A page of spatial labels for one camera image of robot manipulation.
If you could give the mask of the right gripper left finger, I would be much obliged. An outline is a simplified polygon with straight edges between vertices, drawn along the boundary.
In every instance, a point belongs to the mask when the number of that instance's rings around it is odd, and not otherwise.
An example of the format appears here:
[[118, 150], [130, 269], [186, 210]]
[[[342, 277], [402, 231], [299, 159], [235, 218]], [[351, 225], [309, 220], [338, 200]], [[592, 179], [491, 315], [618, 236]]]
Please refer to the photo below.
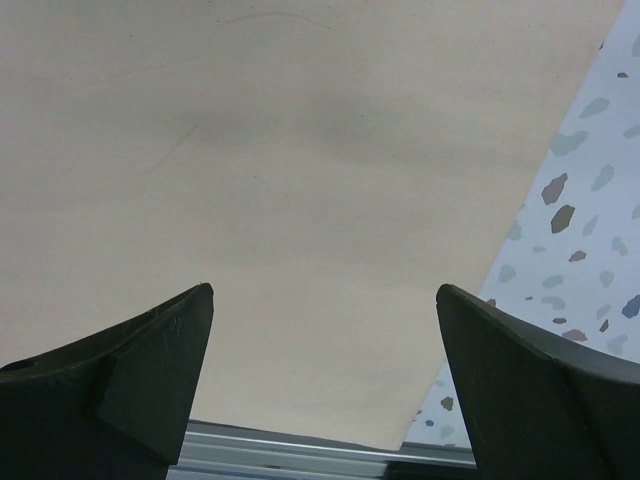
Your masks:
[[214, 316], [202, 283], [1, 369], [4, 479], [164, 479], [177, 464]]

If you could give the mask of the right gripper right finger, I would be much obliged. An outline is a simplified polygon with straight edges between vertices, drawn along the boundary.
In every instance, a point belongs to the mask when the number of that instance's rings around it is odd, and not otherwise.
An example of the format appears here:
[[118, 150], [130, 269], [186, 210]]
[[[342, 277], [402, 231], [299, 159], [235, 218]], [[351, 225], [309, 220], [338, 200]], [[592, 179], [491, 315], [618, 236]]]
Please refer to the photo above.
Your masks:
[[454, 285], [436, 309], [480, 478], [638, 478], [638, 364]]

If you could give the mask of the beige surgical wrap cloth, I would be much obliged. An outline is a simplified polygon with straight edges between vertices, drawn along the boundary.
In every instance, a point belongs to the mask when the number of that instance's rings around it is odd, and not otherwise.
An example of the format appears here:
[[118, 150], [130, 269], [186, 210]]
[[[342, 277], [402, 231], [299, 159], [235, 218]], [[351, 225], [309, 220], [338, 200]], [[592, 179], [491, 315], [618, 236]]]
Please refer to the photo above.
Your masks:
[[394, 449], [618, 1], [5, 1], [1, 360], [200, 283], [191, 416]]

